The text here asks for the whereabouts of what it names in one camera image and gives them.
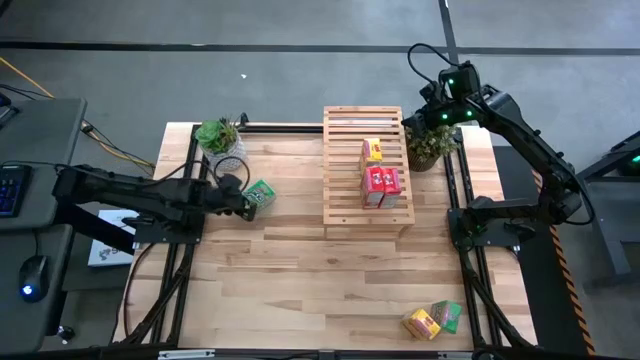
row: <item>small box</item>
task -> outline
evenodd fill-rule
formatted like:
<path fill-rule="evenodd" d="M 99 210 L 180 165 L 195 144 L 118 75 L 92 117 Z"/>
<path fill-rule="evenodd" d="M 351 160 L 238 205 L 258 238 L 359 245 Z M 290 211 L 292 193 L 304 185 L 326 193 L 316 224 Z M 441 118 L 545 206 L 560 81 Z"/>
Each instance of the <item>small box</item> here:
<path fill-rule="evenodd" d="M 377 209 L 380 200 L 384 196 L 384 184 L 382 183 L 382 170 L 377 167 L 364 169 L 362 182 L 360 183 L 360 195 L 363 209 Z"/>
<path fill-rule="evenodd" d="M 433 320 L 440 325 L 442 330 L 451 334 L 458 331 L 460 313 L 462 313 L 462 307 L 453 301 L 441 301 L 431 305 Z"/>
<path fill-rule="evenodd" d="M 256 211 L 264 209 L 276 199 L 276 192 L 262 179 L 245 190 L 243 195 L 250 202 L 256 204 Z"/>
<path fill-rule="evenodd" d="M 382 183 L 384 184 L 384 197 L 380 202 L 380 209 L 393 209 L 402 193 L 398 169 L 383 168 Z"/>
<path fill-rule="evenodd" d="M 420 340 L 433 340 L 440 332 L 440 326 L 424 309 L 418 309 L 405 316 L 402 323 L 413 336 Z"/>
<path fill-rule="evenodd" d="M 360 155 L 360 173 L 364 174 L 364 169 L 370 166 L 380 166 L 381 164 L 382 150 L 380 148 L 380 139 L 364 139 Z"/>

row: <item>green box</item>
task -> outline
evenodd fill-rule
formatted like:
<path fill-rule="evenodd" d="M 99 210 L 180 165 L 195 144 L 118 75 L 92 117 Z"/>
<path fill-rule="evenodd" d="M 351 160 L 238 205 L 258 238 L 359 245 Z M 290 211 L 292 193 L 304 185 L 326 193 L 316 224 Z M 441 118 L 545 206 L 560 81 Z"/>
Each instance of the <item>green box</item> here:
<path fill-rule="evenodd" d="M 455 334 L 458 331 L 458 318 L 462 307 L 453 301 L 441 301 L 431 305 L 431 317 L 442 330 Z"/>
<path fill-rule="evenodd" d="M 249 201 L 256 204 L 256 211 L 264 209 L 276 199 L 276 192 L 263 179 L 256 181 L 243 194 Z"/>

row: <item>succulent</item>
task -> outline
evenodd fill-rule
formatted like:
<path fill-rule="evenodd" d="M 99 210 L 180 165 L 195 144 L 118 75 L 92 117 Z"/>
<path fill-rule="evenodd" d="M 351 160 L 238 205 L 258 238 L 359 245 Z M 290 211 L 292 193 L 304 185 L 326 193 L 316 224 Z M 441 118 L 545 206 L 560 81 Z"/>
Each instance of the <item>succulent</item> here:
<path fill-rule="evenodd" d="M 226 153 L 236 143 L 238 133 L 228 118 L 205 121 L 196 131 L 196 139 L 203 149 L 214 154 Z"/>
<path fill-rule="evenodd" d="M 409 150 L 420 157 L 420 160 L 438 158 L 455 150 L 458 145 L 453 139 L 456 129 L 453 126 L 439 126 L 427 130 L 424 137 L 417 138 L 411 128 L 405 128 Z"/>

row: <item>gray floor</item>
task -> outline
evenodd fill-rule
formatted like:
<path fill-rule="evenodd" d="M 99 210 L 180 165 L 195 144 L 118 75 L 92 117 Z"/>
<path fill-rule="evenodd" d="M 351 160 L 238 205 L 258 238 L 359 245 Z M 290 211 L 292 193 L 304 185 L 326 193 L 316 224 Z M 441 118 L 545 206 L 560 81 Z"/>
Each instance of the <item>gray floor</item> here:
<path fill-rule="evenodd" d="M 638 48 L 635 0 L 450 1 L 458 46 Z M 245 45 L 445 46 L 438 0 L 20 0 L 0 19 L 0 37 L 42 41 L 117 41 Z M 168 121 L 201 121 L 246 111 L 252 121 L 320 122 L 325 105 L 421 106 L 423 85 L 402 53 L 146 53 L 0 50 L 58 97 L 84 97 L 87 119 L 114 142 L 155 160 Z M 640 127 L 640 58 L 470 55 L 484 82 L 509 91 L 523 114 L 577 170 Z M 445 67 L 416 55 L 423 71 Z M 0 80 L 30 85 L 0 66 Z M 494 138 L 496 143 L 504 140 Z M 130 174 L 86 137 L 74 162 Z M 563 226 L 576 282 L 606 271 L 588 227 Z M 638 289 L 582 294 L 599 354 L 637 357 Z M 73 295 L 64 321 L 70 346 L 104 344 L 121 290 Z M 59 346 L 48 341 L 46 348 Z"/>

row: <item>plant pot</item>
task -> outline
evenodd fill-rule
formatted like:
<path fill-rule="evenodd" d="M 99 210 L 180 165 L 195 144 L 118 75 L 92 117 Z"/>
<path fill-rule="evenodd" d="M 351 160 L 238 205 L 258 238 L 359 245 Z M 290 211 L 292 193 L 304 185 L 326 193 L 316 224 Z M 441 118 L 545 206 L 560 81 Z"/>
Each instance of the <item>plant pot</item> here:
<path fill-rule="evenodd" d="M 415 154 L 411 149 L 407 148 L 407 157 L 409 158 L 409 170 L 415 172 L 425 172 L 433 167 L 436 164 L 436 161 L 440 158 L 431 157 L 431 158 L 423 158 L 417 154 Z"/>
<path fill-rule="evenodd" d="M 240 134 L 238 134 L 237 132 L 236 132 L 236 143 L 233 144 L 233 146 L 227 152 L 214 154 L 205 148 L 202 148 L 202 152 L 204 152 L 204 155 L 209 160 L 209 166 L 211 167 L 212 170 L 216 166 L 216 164 L 218 164 L 224 158 L 229 156 L 239 157 L 242 160 L 247 159 L 247 150 L 244 148 L 244 143 L 240 138 Z M 221 172 L 229 172 L 239 168 L 241 165 L 242 165 L 242 162 L 240 162 L 240 160 L 229 159 L 222 162 L 218 166 L 217 170 Z"/>

